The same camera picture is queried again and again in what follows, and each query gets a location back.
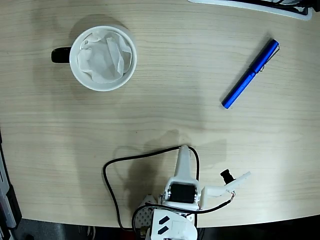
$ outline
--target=black cable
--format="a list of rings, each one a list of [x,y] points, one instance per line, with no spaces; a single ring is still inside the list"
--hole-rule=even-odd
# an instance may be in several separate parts
[[[279,0],[278,2],[270,2],[270,1],[264,1],[264,0],[228,0],[228,1],[241,2],[246,4],[255,4],[255,5],[271,7],[271,8],[279,8],[279,9],[288,9],[288,8],[296,8],[296,7],[301,7],[301,8],[312,7],[311,4],[307,3],[308,2],[307,0],[301,0],[300,2],[294,3],[294,4],[280,4],[282,3],[281,0]]]
[[[111,160],[111,161],[108,161],[102,168],[102,172],[103,172],[103,177],[104,177],[104,181],[105,181],[105,184],[111,194],[111,197],[112,197],[112,200],[113,200],[113,203],[114,203],[114,206],[115,206],[115,211],[116,211],[116,217],[117,217],[117,221],[118,221],[118,224],[120,226],[120,228],[123,230],[123,231],[133,231],[134,229],[133,228],[127,228],[127,227],[124,227],[121,223],[121,218],[120,218],[120,210],[119,210],[119,206],[118,206],[118,203],[117,203],[117,200],[116,200],[116,196],[114,194],[114,191],[112,190],[111,188],[111,185],[108,181],[108,178],[107,178],[107,167],[110,165],[110,164],[114,164],[114,163],[117,163],[117,162],[121,162],[121,161],[127,161],[127,160],[134,160],[134,159],[142,159],[142,158],[147,158],[147,157],[152,157],[152,156],[155,156],[155,155],[159,155],[159,154],[164,154],[164,153],[167,153],[167,152],[170,152],[170,151],[173,151],[173,150],[178,150],[181,146],[174,146],[174,147],[170,147],[170,148],[167,148],[167,149],[163,149],[163,150],[160,150],[160,151],[156,151],[156,152],[151,152],[151,153],[146,153],[146,154],[142,154],[142,155],[136,155],[136,156],[128,156],[128,157],[120,157],[120,158],[117,158],[117,159],[114,159],[114,160]],[[199,180],[199,174],[200,174],[200,170],[199,170],[199,167],[200,167],[200,161],[199,161],[199,156],[197,154],[197,151],[189,146],[189,149],[194,153],[194,156],[195,156],[195,161],[196,161],[196,176],[195,178],[197,180]]]
[[[165,205],[159,205],[159,204],[148,204],[148,205],[143,205],[138,207],[133,215],[132,215],[132,219],[131,219],[131,226],[133,231],[135,232],[136,236],[138,236],[137,230],[136,230],[136,226],[135,226],[135,221],[136,221],[136,217],[138,215],[138,212],[142,209],[148,209],[148,208],[157,208],[157,209],[164,209],[164,210],[172,210],[172,211],[176,211],[176,212],[180,212],[180,213],[184,213],[184,214],[207,214],[207,213],[211,213],[214,212],[218,209],[223,208],[224,206],[228,205],[229,203],[231,203],[232,201],[231,197],[228,201],[225,201],[224,203],[220,204],[219,206],[215,206],[213,208],[209,208],[206,210],[187,210],[187,209],[182,209],[182,208],[177,208],[177,207],[172,207],[172,206],[165,206]]]
[[[147,204],[147,205],[143,205],[143,206],[140,206],[138,207],[133,215],[132,215],[132,219],[131,219],[131,227],[132,228],[126,228],[126,227],[123,227],[122,223],[121,223],[121,218],[120,218],[120,210],[119,210],[119,206],[118,206],[118,203],[117,203],[117,200],[116,200],[116,197],[115,197],[115,194],[111,188],[111,185],[108,181],[108,178],[107,178],[107,167],[110,165],[110,164],[113,164],[113,163],[117,163],[117,162],[121,162],[121,161],[127,161],[127,160],[134,160],[134,159],[142,159],[142,158],[147,158],[147,157],[152,157],[152,156],[155,156],[155,155],[159,155],[159,154],[164,154],[164,153],[167,153],[167,152],[170,152],[170,151],[173,151],[173,150],[178,150],[181,146],[174,146],[174,147],[171,147],[171,148],[167,148],[167,149],[163,149],[163,150],[160,150],[160,151],[156,151],[156,152],[151,152],[151,153],[146,153],[146,154],[142,154],[142,155],[136,155],[136,156],[129,156],[129,157],[120,157],[120,158],[117,158],[117,159],[114,159],[114,160],[111,160],[109,162],[107,162],[104,166],[103,166],[103,177],[104,177],[104,181],[105,181],[105,184],[111,194],[111,197],[112,197],[112,200],[113,200],[113,203],[114,203],[114,206],[115,206],[115,211],[116,211],[116,217],[117,217],[117,221],[118,221],[118,224],[120,226],[120,228],[123,230],[123,231],[134,231],[134,233],[136,234],[136,236],[138,236],[138,233],[137,233],[137,230],[136,230],[136,226],[135,226],[135,222],[136,222],[136,217],[137,217],[137,214],[140,210],[142,209],[145,209],[145,208],[158,208],[158,209],[165,209],[165,210],[172,210],[172,211],[176,211],[176,212],[180,212],[180,213],[185,213],[185,214],[194,214],[194,219],[195,219],[195,227],[197,227],[197,221],[198,221],[198,218],[197,218],[197,214],[206,214],[206,213],[210,213],[210,212],[213,212],[213,211],[216,211],[218,209],[221,209],[223,208],[224,206],[228,205],[229,203],[231,203],[232,199],[233,199],[233,195],[231,197],[231,199],[229,199],[228,201],[225,201],[224,203],[220,204],[219,206],[216,206],[216,207],[213,207],[213,208],[210,208],[210,209],[206,209],[206,210],[186,210],[186,209],[181,209],[181,208],[177,208],[177,207],[172,207],[172,206],[165,206],[165,205],[159,205],[159,204]],[[194,153],[194,156],[195,156],[195,161],[196,161],[196,179],[199,180],[199,175],[200,175],[200,161],[199,161],[199,156],[198,156],[198,153],[197,151],[189,146],[188,147],[193,153]]]
[[[279,5],[280,3],[282,3],[284,0],[280,0],[280,1],[277,1],[277,2],[275,2],[274,4],[275,5]]]

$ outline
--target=white tissue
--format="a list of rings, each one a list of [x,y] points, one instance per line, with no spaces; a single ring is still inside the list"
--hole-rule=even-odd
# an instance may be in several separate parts
[[[129,70],[132,50],[118,33],[98,30],[82,42],[77,60],[80,70],[89,74],[94,82],[108,84]]]

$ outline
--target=black mug handle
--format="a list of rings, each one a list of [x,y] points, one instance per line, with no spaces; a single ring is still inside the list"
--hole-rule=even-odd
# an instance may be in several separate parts
[[[69,63],[71,47],[59,47],[51,52],[51,61],[56,64],[67,64]]]

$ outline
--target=wood grain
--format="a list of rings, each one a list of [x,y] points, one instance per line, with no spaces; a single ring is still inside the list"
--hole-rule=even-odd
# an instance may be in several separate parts
[[[94,92],[50,54],[105,24],[134,34],[138,65],[123,87]],[[197,149],[202,186],[223,185],[226,168],[252,173],[232,204],[199,217],[200,227],[320,214],[319,26],[319,14],[302,21],[186,0],[3,1],[0,127],[23,217],[115,227],[103,164],[181,144]],[[280,51],[223,109],[270,37]],[[162,192],[176,158],[110,167],[124,225],[146,194]]]

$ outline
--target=floor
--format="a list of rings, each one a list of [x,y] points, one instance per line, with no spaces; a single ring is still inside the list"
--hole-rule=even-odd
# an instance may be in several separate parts
[[[208,227],[198,229],[198,240],[287,240],[318,239],[320,215],[273,223]],[[134,236],[119,228],[77,226],[22,219],[14,231],[16,240],[133,240]]]

